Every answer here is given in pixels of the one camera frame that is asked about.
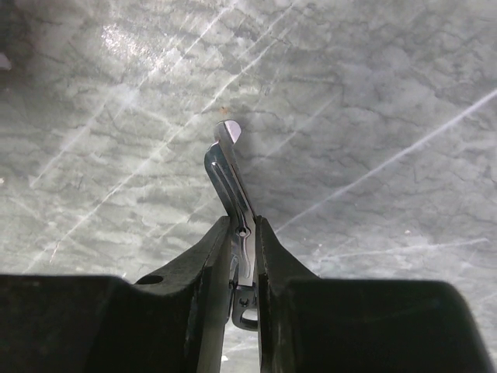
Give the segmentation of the black handled scissors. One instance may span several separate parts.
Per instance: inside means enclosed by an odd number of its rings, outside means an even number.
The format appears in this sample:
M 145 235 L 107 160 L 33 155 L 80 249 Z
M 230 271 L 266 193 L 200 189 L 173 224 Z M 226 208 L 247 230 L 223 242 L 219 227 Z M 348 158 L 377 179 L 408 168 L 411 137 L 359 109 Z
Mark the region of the black handled scissors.
M 242 134 L 235 120 L 223 120 L 214 128 L 214 143 L 204 156 L 204 167 L 230 219 L 231 244 L 228 318 L 239 329 L 254 332 L 256 319 L 244 313 L 257 309 L 255 290 L 255 211 L 235 158 L 234 145 Z

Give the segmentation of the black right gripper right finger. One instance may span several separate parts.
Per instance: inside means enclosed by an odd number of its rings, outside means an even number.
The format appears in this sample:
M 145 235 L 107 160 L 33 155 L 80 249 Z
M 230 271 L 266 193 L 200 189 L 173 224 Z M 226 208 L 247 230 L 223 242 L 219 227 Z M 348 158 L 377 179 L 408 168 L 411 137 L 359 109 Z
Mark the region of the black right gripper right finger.
M 255 256 L 260 371 L 295 372 L 302 346 L 293 284 L 318 276 L 280 243 L 263 216 L 256 218 Z

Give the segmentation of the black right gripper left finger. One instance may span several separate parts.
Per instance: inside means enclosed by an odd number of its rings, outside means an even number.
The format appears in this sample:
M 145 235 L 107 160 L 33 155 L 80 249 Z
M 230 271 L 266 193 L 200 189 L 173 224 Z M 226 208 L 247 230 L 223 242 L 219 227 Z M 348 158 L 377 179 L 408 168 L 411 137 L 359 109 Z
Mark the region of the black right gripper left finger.
M 154 304 L 143 318 L 145 367 L 218 372 L 230 300 L 231 222 L 219 218 L 187 251 L 134 287 Z

